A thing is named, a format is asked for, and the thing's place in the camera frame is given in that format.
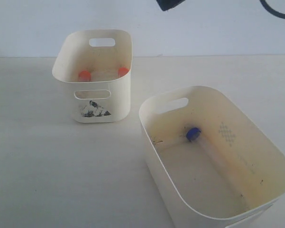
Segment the bin bottom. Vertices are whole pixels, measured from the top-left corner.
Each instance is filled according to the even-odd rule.
[[[214,218],[249,210],[244,195],[217,171],[199,144],[183,137],[155,147],[180,195],[193,209]]]

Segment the cream plastic basket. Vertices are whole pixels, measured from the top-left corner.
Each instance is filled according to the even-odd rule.
[[[160,108],[183,100],[174,110]],[[285,193],[285,156],[219,91],[161,94],[139,116],[147,165],[177,228],[245,228]],[[193,127],[216,149],[223,173],[186,139]]]
[[[113,39],[114,45],[92,46],[91,40]],[[55,61],[53,76],[59,82],[72,118],[81,123],[114,122],[130,111],[132,41],[122,30],[85,30],[69,35]],[[129,69],[123,77],[77,82],[83,70],[106,72]]]

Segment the black cable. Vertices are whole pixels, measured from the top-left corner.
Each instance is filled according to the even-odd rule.
[[[278,12],[272,7],[270,7],[269,4],[267,4],[266,0],[260,0],[260,3],[270,14],[274,15],[275,17],[285,19],[285,14]]]

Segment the tabletop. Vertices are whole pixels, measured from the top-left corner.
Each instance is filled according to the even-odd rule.
[[[285,154],[285,55],[133,59],[131,111],[71,119],[54,58],[0,58],[0,228],[172,228],[144,159],[144,100],[204,85],[232,100]],[[250,226],[285,228],[285,195]]]

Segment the white wall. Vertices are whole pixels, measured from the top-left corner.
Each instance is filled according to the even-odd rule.
[[[267,0],[285,13],[285,0]],[[56,56],[82,29],[124,29],[135,56],[285,54],[285,20],[259,0],[0,0],[0,57]]]

